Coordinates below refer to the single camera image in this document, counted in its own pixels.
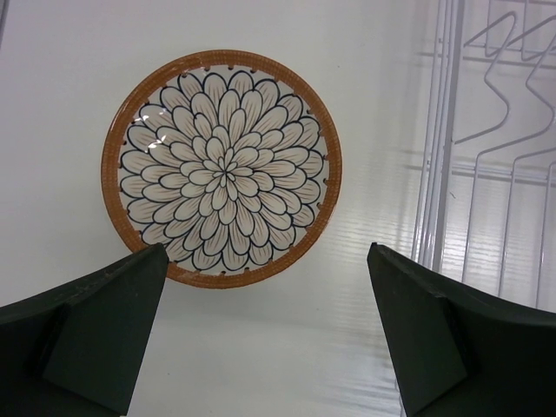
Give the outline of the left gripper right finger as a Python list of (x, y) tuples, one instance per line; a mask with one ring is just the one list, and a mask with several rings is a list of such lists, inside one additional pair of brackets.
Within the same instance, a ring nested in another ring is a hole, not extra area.
[(373, 243), (367, 265), (408, 416), (553, 416), (555, 315)]

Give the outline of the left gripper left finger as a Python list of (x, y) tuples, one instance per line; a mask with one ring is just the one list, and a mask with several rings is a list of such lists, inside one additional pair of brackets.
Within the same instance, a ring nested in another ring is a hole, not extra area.
[(3, 416), (124, 416), (168, 270), (162, 244), (1, 308)]

